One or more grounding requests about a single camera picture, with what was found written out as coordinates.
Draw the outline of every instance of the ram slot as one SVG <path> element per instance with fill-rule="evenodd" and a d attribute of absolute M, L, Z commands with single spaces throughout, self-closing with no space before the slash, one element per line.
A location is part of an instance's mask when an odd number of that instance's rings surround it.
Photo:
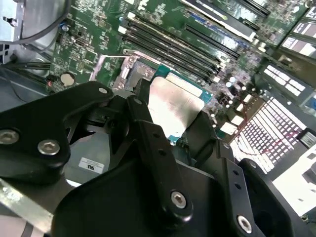
<path fill-rule="evenodd" d="M 190 25 L 185 25 L 185 30 L 190 32 L 191 34 L 199 37 L 200 39 L 202 39 L 203 41 L 209 43 L 210 45 L 216 47 L 218 50 L 222 51 L 223 53 L 227 54 L 228 56 L 232 57 L 233 59 L 238 59 L 240 57 L 240 55 L 238 53 L 236 53 L 235 51 L 231 50 L 230 48 L 222 45 L 221 43 L 215 41 L 214 39 L 212 39 L 211 37 L 205 35 L 204 33 L 198 31 L 197 29 L 194 29 L 192 26 Z"/>
<path fill-rule="evenodd" d="M 157 35 L 157 37 L 159 36 L 160 39 L 168 40 L 169 42 L 173 43 L 174 47 L 176 47 L 178 50 L 182 50 L 187 54 L 189 53 L 191 55 L 194 55 L 196 59 L 200 61 L 204 60 L 208 64 L 216 65 L 218 68 L 222 66 L 221 61 L 218 58 L 205 51 L 202 51 L 193 44 L 181 40 L 178 36 L 168 33 L 168 31 L 166 31 L 162 27 L 153 25 L 152 23 L 148 23 L 147 20 L 144 20 L 143 18 L 140 18 L 133 13 L 130 13 L 128 15 L 128 18 L 133 24 L 137 24 L 138 27 L 144 27 L 144 29 L 153 32 L 153 34 Z"/>
<path fill-rule="evenodd" d="M 138 20 L 138 21 L 141 21 L 141 22 L 146 23 L 146 25 L 148 25 L 148 26 L 150 26 L 150 27 L 152 27 L 152 28 L 157 29 L 159 32 L 165 34 L 166 36 L 168 36 L 168 37 L 170 37 L 170 38 L 172 38 L 172 39 L 174 39 L 174 40 L 178 40 L 182 45 L 184 45 L 185 47 L 191 49 L 190 52 L 194 53 L 198 58 L 200 58 L 200 57 L 199 57 L 200 55 L 203 55 L 204 57 L 209 58 L 209 59 L 211 59 L 212 61 L 215 61 L 215 62 L 218 63 L 218 64 L 221 63 L 221 61 L 220 61 L 218 58 L 216 58 L 215 56 L 213 56 L 213 55 L 207 53 L 206 51 L 201 50 L 200 48 L 196 47 L 196 46 L 195 46 L 194 44 L 192 44 L 192 43 L 189 43 L 189 42 L 187 42 L 187 41 L 183 41 L 183 40 L 180 39 L 177 35 L 175 35 L 175 34 L 169 32 L 169 31 L 165 30 L 163 27 L 158 26 L 158 25 L 155 25 L 155 24 L 152 23 L 151 21 L 149 21 L 149 20 L 147 20 L 147 19 L 145 19 L 145 18 L 143 18 L 143 17 L 141 17 L 141 16 L 138 16 L 138 15 L 135 17 L 135 19 Z"/>
<path fill-rule="evenodd" d="M 142 35 L 147 35 L 148 37 L 150 37 L 152 40 L 154 40 L 155 42 L 159 43 L 159 44 L 163 44 L 165 47 L 169 47 L 170 50 L 175 51 L 175 53 L 186 57 L 187 59 L 192 60 L 193 62 L 195 62 L 196 64 L 202 65 L 205 68 L 211 68 L 213 72 L 218 71 L 218 66 L 214 65 L 213 63 L 204 60 L 203 58 L 198 58 L 195 54 L 179 47 L 178 45 L 170 42 L 169 40 L 162 38 L 161 36 L 155 34 L 152 31 L 149 31 L 148 29 L 139 26 L 139 25 L 132 25 L 130 27 L 128 27 L 128 29 L 138 32 Z"/>
<path fill-rule="evenodd" d="M 135 35 L 137 38 L 143 39 L 148 43 L 156 45 L 160 50 L 168 52 L 174 57 L 178 57 L 187 64 L 197 67 L 198 69 L 206 72 L 207 74 L 217 73 L 217 68 L 214 65 L 210 65 L 207 62 L 200 61 L 199 59 L 192 57 L 191 54 L 187 54 L 186 51 L 179 50 L 174 47 L 174 44 L 170 43 L 167 40 L 156 38 L 157 35 L 150 34 L 149 32 L 143 31 L 139 28 L 131 26 L 128 28 L 128 35 Z"/>
<path fill-rule="evenodd" d="M 175 66 L 178 69 L 181 69 L 182 71 L 186 71 L 190 73 L 191 75 L 195 76 L 196 78 L 202 79 L 202 80 L 209 80 L 210 75 L 207 75 L 201 71 L 199 71 L 197 68 L 192 67 L 191 65 L 187 65 L 181 60 L 171 57 L 168 55 L 168 53 L 162 52 L 159 49 L 156 49 L 156 47 L 150 43 L 143 43 L 142 39 L 138 39 L 135 36 L 123 36 L 122 40 L 124 42 L 130 43 L 132 45 L 137 46 L 138 48 L 145 50 L 146 52 L 149 52 L 153 56 L 157 57 L 159 60 L 167 62 L 169 65 Z"/>
<path fill-rule="evenodd" d="M 247 8 L 249 11 L 255 13 L 257 16 L 261 16 L 264 18 L 267 18 L 270 15 L 270 12 L 266 10 L 264 7 L 259 5 L 258 3 L 252 1 L 252 0 L 237 0 L 238 3 L 245 8 Z"/>

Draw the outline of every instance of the black cable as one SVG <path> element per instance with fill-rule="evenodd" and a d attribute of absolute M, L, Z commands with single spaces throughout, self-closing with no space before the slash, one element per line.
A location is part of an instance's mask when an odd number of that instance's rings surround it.
<path fill-rule="evenodd" d="M 0 66 L 0 72 L 2 72 L 2 74 L 3 74 L 3 77 L 2 77 L 2 78 L 4 78 L 4 79 L 9 83 L 9 85 L 10 85 L 10 87 L 11 87 L 13 93 L 15 94 L 15 96 L 16 96 L 17 98 L 19 98 L 19 100 L 21 100 L 22 102 L 28 103 L 27 101 L 23 100 L 23 99 L 19 96 L 19 94 L 16 92 L 16 90 L 15 90 L 13 84 L 12 84 L 12 81 L 10 80 L 10 78 L 9 78 L 8 74 L 6 73 L 5 69 L 3 68 L 3 66 Z"/>
<path fill-rule="evenodd" d="M 29 70 L 43 70 L 48 71 L 50 69 L 50 63 L 7 63 L 2 65 L 8 69 L 29 69 Z"/>
<path fill-rule="evenodd" d="M 62 23 L 65 18 L 67 18 L 68 14 L 70 13 L 70 10 L 71 10 L 71 3 L 72 3 L 72 0 L 66 1 L 66 7 L 65 7 L 63 14 L 56 21 L 54 21 L 50 26 L 48 26 L 46 29 L 36 33 L 35 35 L 32 35 L 30 37 L 26 37 L 23 39 L 19 39 L 19 40 L 14 41 L 14 42 L 0 41 L 0 44 L 28 44 L 28 43 L 31 43 L 33 41 L 36 41 L 36 40 L 46 36 L 49 32 L 51 32 L 57 26 L 59 26 L 60 23 Z"/>
<path fill-rule="evenodd" d="M 49 56 L 48 54 L 46 54 L 45 52 L 48 51 L 53 45 L 54 43 L 57 41 L 57 38 L 59 36 L 60 33 L 60 28 L 58 28 L 57 34 L 55 35 L 54 39 L 51 41 L 51 43 L 43 48 L 43 49 L 39 49 L 36 46 L 32 45 L 32 44 L 22 44 L 26 49 L 30 50 L 30 51 L 34 51 L 36 53 L 38 53 L 40 56 L 42 56 L 43 58 L 45 58 L 48 61 L 51 61 L 51 56 Z"/>
<path fill-rule="evenodd" d="M 40 56 L 42 56 L 44 59 L 46 59 L 47 61 L 51 61 L 52 57 L 50 55 L 48 55 L 45 52 L 40 52 L 40 49 L 35 47 L 32 44 L 22 44 L 26 49 L 30 50 L 30 51 L 34 51 L 36 53 L 38 53 Z"/>

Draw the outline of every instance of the silver screw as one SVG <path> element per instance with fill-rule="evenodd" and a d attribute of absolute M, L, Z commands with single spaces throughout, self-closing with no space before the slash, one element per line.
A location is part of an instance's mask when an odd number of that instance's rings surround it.
<path fill-rule="evenodd" d="M 63 25 L 63 26 L 61 27 L 61 29 L 62 29 L 64 32 L 68 32 L 68 31 L 69 31 L 69 26 Z"/>
<path fill-rule="evenodd" d="M 134 99 L 134 100 L 137 104 L 140 104 L 140 105 L 142 104 L 142 102 L 139 99 Z"/>
<path fill-rule="evenodd" d="M 178 208 L 184 209 L 187 205 L 187 201 L 180 192 L 172 192 L 171 200 Z"/>
<path fill-rule="evenodd" d="M 252 167 L 254 167 L 254 168 L 257 168 L 257 164 L 256 164 L 255 162 L 253 162 L 253 161 L 250 162 L 250 165 L 251 165 Z"/>
<path fill-rule="evenodd" d="M 226 143 L 226 142 L 223 142 L 223 146 L 226 148 L 226 149 L 229 149 L 230 146 Z"/>
<path fill-rule="evenodd" d="M 130 57 L 130 58 L 129 58 L 129 61 L 130 61 L 131 63 L 135 63 L 136 59 L 133 58 L 133 57 Z"/>
<path fill-rule="evenodd" d="M 250 222 L 243 216 L 238 216 L 237 217 L 238 220 L 238 224 L 240 225 L 240 227 L 247 233 L 247 234 L 251 234 L 252 233 L 252 227 Z"/>
<path fill-rule="evenodd" d="M 38 150 L 43 155 L 54 156 L 60 151 L 60 146 L 54 140 L 44 140 L 39 143 Z"/>
<path fill-rule="evenodd" d="M 101 93 L 103 93 L 103 94 L 107 94 L 108 93 L 108 91 L 106 89 L 104 89 L 104 88 L 99 88 L 99 91 Z"/>
<path fill-rule="evenodd" d="M 19 140 L 20 136 L 16 131 L 5 129 L 0 131 L 0 144 L 11 145 Z"/>

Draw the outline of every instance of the motherboard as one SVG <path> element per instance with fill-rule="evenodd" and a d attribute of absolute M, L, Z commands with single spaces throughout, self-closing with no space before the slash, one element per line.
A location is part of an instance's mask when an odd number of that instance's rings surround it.
<path fill-rule="evenodd" d="M 99 81 L 133 90 L 161 66 L 210 96 L 225 113 L 256 92 L 253 75 L 296 25 L 308 0 L 73 0 L 47 88 Z"/>

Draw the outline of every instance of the black ram slot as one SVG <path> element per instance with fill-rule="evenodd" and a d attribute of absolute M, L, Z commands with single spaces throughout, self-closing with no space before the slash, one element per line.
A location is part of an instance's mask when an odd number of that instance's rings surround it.
<path fill-rule="evenodd" d="M 240 5 L 247 8 L 249 11 L 252 11 L 258 16 L 267 18 L 270 15 L 270 12 L 266 10 L 264 7 L 259 5 L 258 3 L 252 1 L 252 0 L 237 0 Z"/>
<path fill-rule="evenodd" d="M 193 51 L 195 51 L 196 53 L 198 54 L 201 54 L 203 55 L 204 57 L 206 58 L 209 58 L 217 63 L 221 63 L 221 61 L 216 58 L 215 56 L 205 52 L 205 51 L 202 51 L 200 48 L 196 47 L 194 44 L 191 44 L 189 42 L 186 42 L 186 41 L 183 41 L 182 39 L 180 39 L 177 35 L 165 30 L 163 27 L 161 26 L 158 26 L 158 25 L 155 25 L 153 24 L 152 22 L 150 22 L 149 20 L 145 19 L 145 18 L 142 18 L 140 16 L 136 16 L 136 19 L 138 19 L 139 21 L 142 21 L 142 22 L 145 22 L 147 25 L 151 26 L 152 28 L 154 29 L 157 29 L 158 31 L 162 32 L 163 34 L 169 36 L 170 38 L 172 38 L 173 40 L 176 40 L 176 41 L 179 41 L 181 44 L 185 45 L 186 47 L 192 49 Z"/>
<path fill-rule="evenodd" d="M 169 45 L 171 48 L 174 48 L 178 51 L 178 53 L 182 53 L 182 55 L 186 55 L 187 57 L 193 58 L 196 62 L 198 62 L 200 65 L 204 65 L 204 67 L 212 68 L 212 71 L 219 71 L 219 68 L 214 64 L 214 61 L 211 60 L 205 60 L 202 57 L 198 57 L 196 53 L 190 52 L 189 50 L 186 50 L 185 48 L 181 47 L 180 45 L 158 35 L 156 32 L 152 31 L 151 29 L 148 29 L 140 24 L 137 24 L 135 22 L 127 22 L 126 27 L 135 32 L 139 32 L 141 35 L 150 35 L 151 38 L 156 39 L 157 42 L 164 43 L 166 45 Z"/>
<path fill-rule="evenodd" d="M 156 57 L 160 58 L 161 60 L 166 61 L 171 65 L 175 65 L 177 68 L 180 68 L 183 71 L 187 71 L 190 74 L 196 76 L 197 78 L 200 78 L 202 80 L 207 80 L 207 81 L 210 79 L 209 75 L 206 75 L 206 74 L 196 70 L 195 68 L 188 67 L 188 65 L 186 65 L 182 62 L 178 62 L 175 59 L 171 59 L 170 56 L 163 54 L 162 52 L 156 51 L 154 49 L 153 45 L 143 44 L 143 42 L 141 42 L 139 39 L 136 39 L 135 37 L 124 36 L 122 38 L 122 40 L 125 42 L 128 42 L 132 45 L 135 45 L 141 49 L 144 49 L 145 51 L 151 53 L 152 55 L 155 55 Z"/>
<path fill-rule="evenodd" d="M 234 59 L 238 59 L 240 57 L 240 55 L 238 53 L 236 53 L 235 51 L 233 51 L 230 48 L 227 48 L 226 46 L 222 45 L 221 43 L 213 40 L 212 38 L 210 38 L 209 36 L 205 35 L 204 33 L 194 29 L 192 26 L 189 26 L 189 25 L 186 24 L 185 25 L 185 30 L 187 30 L 188 32 L 194 34 L 195 36 L 201 38 L 203 41 L 213 45 L 218 50 L 222 51 L 223 53 L 229 55 L 230 57 L 232 57 Z"/>
<path fill-rule="evenodd" d="M 159 39 L 156 39 L 150 34 L 147 34 L 146 32 L 143 32 L 139 29 L 133 29 L 129 32 L 128 35 L 134 35 L 139 39 L 142 39 L 146 41 L 147 43 L 151 43 L 155 45 L 157 48 L 159 48 L 162 51 L 167 52 L 168 54 L 179 58 L 180 60 L 186 62 L 187 64 L 192 65 L 193 67 L 198 68 L 201 71 L 204 71 L 207 74 L 214 74 L 216 68 L 210 67 L 209 64 L 201 63 L 199 60 L 196 60 L 193 57 L 190 57 L 190 55 L 185 54 L 181 51 L 177 51 L 174 49 L 174 44 L 171 44 L 169 42 L 161 42 Z"/>
<path fill-rule="evenodd" d="M 242 21 L 245 25 L 249 26 L 251 29 L 254 31 L 260 30 L 260 27 L 257 26 L 256 24 L 252 23 L 251 21 L 248 21 L 247 19 L 243 19 Z"/>

